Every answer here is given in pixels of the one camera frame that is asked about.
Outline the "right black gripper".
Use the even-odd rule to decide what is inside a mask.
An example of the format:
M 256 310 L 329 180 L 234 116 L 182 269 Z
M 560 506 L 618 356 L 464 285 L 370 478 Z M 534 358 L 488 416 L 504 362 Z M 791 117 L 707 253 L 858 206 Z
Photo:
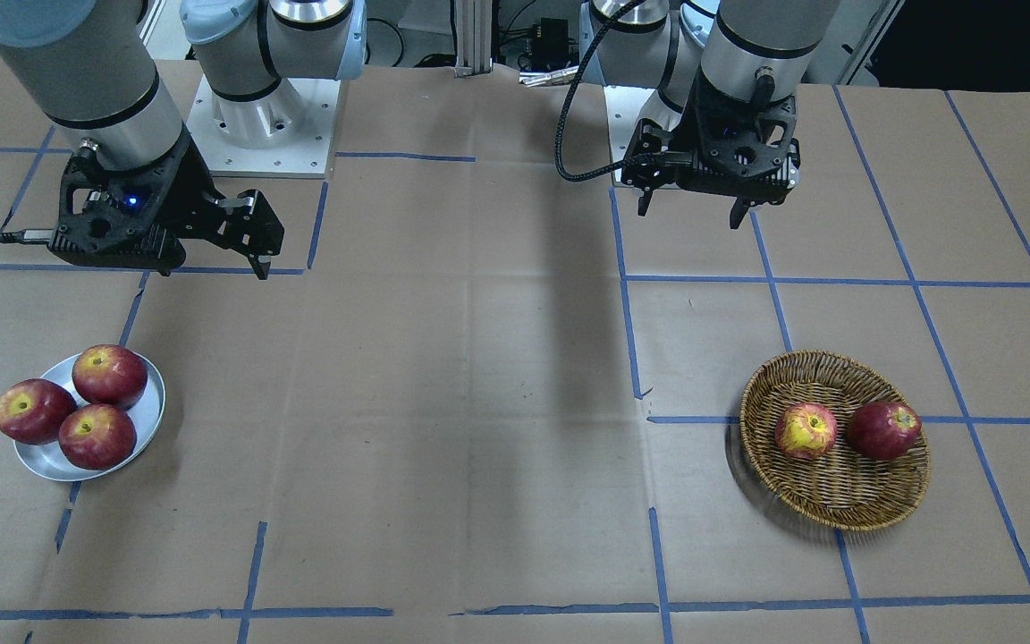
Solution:
M 185 238 L 242 255 L 258 280 L 282 252 L 282 221 L 258 189 L 218 192 L 196 144 L 176 143 L 154 163 L 106 170 L 101 144 L 82 143 L 66 164 L 46 247 L 80 267 L 152 270 L 171 276 Z

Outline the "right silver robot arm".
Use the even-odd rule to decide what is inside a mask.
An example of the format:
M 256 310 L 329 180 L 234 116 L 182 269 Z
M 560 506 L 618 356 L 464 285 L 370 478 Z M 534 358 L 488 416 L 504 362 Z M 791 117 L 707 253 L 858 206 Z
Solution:
M 1 233 L 44 244 L 78 267 L 154 270 L 184 264 L 187 238 L 243 256 L 260 280 L 281 253 L 283 225 L 258 189 L 221 194 L 140 40 L 147 1 L 0 1 L 0 57 L 75 151 L 49 231 Z M 363 1 L 184 1 L 180 18 L 211 90 L 207 118 L 236 150 L 309 139 L 295 79 L 355 79 Z

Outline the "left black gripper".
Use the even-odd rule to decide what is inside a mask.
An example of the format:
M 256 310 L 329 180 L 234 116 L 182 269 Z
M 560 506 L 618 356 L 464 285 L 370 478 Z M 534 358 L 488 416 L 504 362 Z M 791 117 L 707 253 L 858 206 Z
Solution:
M 772 71 L 748 75 L 747 99 L 729 97 L 696 74 L 681 121 L 665 130 L 642 118 L 627 148 L 621 180 L 638 189 L 645 217 L 654 189 L 731 196 L 729 228 L 737 231 L 756 199 L 786 199 L 798 180 L 796 98 L 775 99 Z

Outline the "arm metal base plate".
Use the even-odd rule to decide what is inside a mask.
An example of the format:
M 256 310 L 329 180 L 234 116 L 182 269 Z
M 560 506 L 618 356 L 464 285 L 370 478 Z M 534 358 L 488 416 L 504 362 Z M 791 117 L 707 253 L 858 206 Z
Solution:
M 230 101 L 201 79 L 185 122 L 220 178 L 324 178 L 343 82 L 283 79 L 273 93 Z
M 606 125 L 608 125 L 609 150 L 612 161 L 619 162 L 627 155 L 630 140 L 640 118 L 650 118 L 666 131 L 681 122 L 681 110 L 663 102 L 657 89 L 649 87 L 604 87 Z

